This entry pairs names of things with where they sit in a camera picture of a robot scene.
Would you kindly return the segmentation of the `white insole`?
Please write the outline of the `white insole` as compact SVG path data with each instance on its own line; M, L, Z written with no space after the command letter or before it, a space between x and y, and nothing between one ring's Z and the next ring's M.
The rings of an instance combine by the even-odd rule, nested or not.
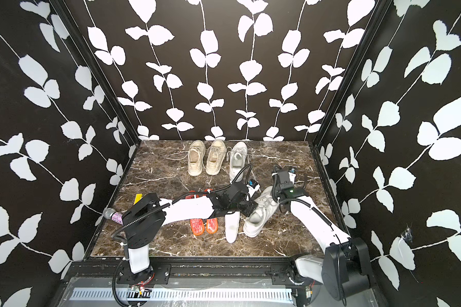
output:
M229 244L236 241L239 230L240 213L234 212L225 215L225 238Z

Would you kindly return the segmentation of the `white sneaker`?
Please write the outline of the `white sneaker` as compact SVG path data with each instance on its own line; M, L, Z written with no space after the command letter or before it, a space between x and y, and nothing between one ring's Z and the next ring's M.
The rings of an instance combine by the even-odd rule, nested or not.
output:
M279 204L273 199L273 187L267 187L255 200L256 209L245 219L243 231L247 237L256 237L266 222L274 215Z
M240 181L243 178L243 174L240 175L239 172L247 164L247 145L245 142L240 141L234 145L232 150L229 153L229 178L230 181L236 179Z

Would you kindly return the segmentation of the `red insole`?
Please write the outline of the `red insole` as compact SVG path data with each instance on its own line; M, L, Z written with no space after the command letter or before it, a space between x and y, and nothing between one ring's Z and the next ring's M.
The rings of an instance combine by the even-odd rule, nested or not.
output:
M215 234L218 231L218 219L211 218L206 220L206 231L209 234Z
M205 225L201 219L191 219L190 227L194 236L200 236L205 231Z

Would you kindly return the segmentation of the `beige sneaker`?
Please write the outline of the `beige sneaker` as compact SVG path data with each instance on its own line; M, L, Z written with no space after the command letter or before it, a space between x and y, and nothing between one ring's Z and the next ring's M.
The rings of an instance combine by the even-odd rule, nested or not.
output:
M188 150L188 173L190 176L198 176L203 170L203 159L206 147L201 140L194 141Z
M208 175L218 175L226 155L226 146L222 140L212 142L207 156L206 173Z

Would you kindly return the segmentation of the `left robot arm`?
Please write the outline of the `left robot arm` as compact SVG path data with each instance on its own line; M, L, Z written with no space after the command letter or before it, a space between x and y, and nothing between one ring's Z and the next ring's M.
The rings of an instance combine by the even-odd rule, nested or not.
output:
M244 179L212 191L186 193L175 200L161 199L156 193L147 194L122 215L122 226L111 238L124 247L126 266L132 275L146 272L151 265L149 244L162 226L235 212L248 217L257 207L252 197L259 187L258 181Z

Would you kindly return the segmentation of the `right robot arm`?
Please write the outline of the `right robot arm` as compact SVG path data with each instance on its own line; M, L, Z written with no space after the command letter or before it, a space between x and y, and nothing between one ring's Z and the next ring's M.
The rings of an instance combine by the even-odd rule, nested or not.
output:
M323 257L303 255L294 259L296 283L317 281L330 296L343 303L370 289L373 271L367 244L352 238L320 211L307 194L305 185L295 185L295 169L274 166L271 196L299 219L319 244Z

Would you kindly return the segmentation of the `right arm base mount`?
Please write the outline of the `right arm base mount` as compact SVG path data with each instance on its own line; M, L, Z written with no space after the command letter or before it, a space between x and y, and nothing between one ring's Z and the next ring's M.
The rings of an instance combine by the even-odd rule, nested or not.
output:
M323 285L320 281L300 275L292 260L279 264L272 264L270 268L265 271L265 275L271 278L274 285L285 285L287 287Z

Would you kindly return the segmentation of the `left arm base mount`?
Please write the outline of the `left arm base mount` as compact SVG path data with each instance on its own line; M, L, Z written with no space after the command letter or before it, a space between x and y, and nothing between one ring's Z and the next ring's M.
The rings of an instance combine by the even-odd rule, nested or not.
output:
M138 273L131 271L129 261L123 260L115 270L115 281L122 285L166 285L169 281L171 265L162 262L151 262L147 269Z

